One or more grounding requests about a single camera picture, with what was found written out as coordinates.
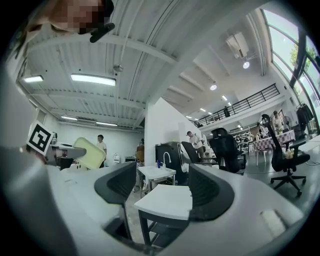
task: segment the small white table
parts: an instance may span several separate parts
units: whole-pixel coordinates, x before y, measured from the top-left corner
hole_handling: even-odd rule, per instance
[[[176,183],[176,171],[169,168],[157,168],[155,166],[141,166],[139,170],[140,197],[142,198],[142,174],[148,180],[150,191],[152,190],[152,182],[172,177],[172,185]]]

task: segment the black railing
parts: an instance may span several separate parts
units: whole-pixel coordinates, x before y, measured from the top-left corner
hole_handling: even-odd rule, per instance
[[[199,119],[198,121],[194,122],[194,125],[197,127],[206,126],[209,124],[212,124],[216,121],[228,118],[229,116],[233,116],[235,114],[238,114],[242,111],[248,110],[256,105],[259,105],[260,103],[263,103],[277,95],[279,95],[280,92],[278,91],[276,84],[272,84],[269,87],[251,95],[248,98],[245,98],[235,104],[232,104],[231,106],[227,107],[227,111],[225,109],[221,109],[211,115],[208,115],[206,117],[203,117]]]

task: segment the ceiling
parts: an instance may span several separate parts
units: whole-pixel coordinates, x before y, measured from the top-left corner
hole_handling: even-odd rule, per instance
[[[244,71],[242,61],[234,58],[225,40],[228,35],[241,31],[250,49],[248,55],[253,55],[255,41],[244,15],[265,1],[241,0],[226,4],[221,0],[145,0],[141,6],[140,0],[113,2],[111,22],[115,23],[115,29],[96,43],[89,42],[90,35],[58,35],[46,25],[29,43],[23,76],[41,75],[43,82],[25,83],[21,79],[20,83],[30,96],[59,119],[68,115],[128,129],[141,128],[146,103],[152,97],[163,96],[184,114],[194,112],[202,103],[220,108],[212,102],[220,100],[221,93],[233,93],[232,85],[220,86],[225,79],[260,71],[259,65],[254,64],[257,58],[252,59],[250,69]],[[207,46],[193,45],[193,39],[206,39],[203,35],[214,29],[214,25],[217,31],[223,30],[220,20],[223,26],[230,28],[226,27],[217,35],[211,33]],[[178,73],[177,80],[174,74],[186,65],[183,61],[186,52],[196,53],[196,58]],[[119,64],[124,67],[123,72],[113,69]],[[76,82],[71,80],[71,74],[114,78],[116,86]],[[171,77],[174,77],[173,82],[166,83]],[[214,93],[209,90],[213,81],[218,84]]]

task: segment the floor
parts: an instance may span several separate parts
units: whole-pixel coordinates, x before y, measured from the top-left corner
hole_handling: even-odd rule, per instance
[[[310,161],[301,164],[297,167],[297,171],[293,175],[306,176],[306,183],[302,185],[302,180],[297,180],[296,183],[302,191],[302,195],[297,197],[296,189],[290,184],[286,183],[279,187],[276,191],[300,208],[305,214],[312,209],[314,203],[320,195],[320,165],[313,165],[313,162],[320,162],[320,146],[317,146],[307,152],[310,155]],[[255,153],[250,153],[247,156],[247,166],[245,176],[262,181],[271,187],[275,187],[279,181],[275,181],[270,184],[271,178],[280,177],[286,175],[284,172],[275,172],[271,166],[272,152],[266,153],[266,162],[264,155],[260,154],[257,158]],[[144,239],[141,232],[140,220],[138,210],[133,205],[140,199],[140,193],[131,193],[128,200],[126,201],[126,213],[128,217],[128,223],[133,241],[136,243],[144,244]]]

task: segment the wall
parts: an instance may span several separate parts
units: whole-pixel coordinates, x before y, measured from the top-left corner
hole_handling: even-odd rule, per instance
[[[160,98],[155,104],[147,104],[144,130],[144,164],[154,165],[156,144],[189,141],[187,131],[201,134],[184,115]]]
[[[98,142],[97,136],[99,134],[102,134],[104,137],[103,142],[106,144],[107,164],[109,166],[113,165],[115,153],[119,153],[121,163],[125,161],[125,157],[135,156],[137,146],[144,137],[143,133],[60,124],[58,130],[58,141],[60,143],[73,145],[77,138],[85,137],[96,145]]]

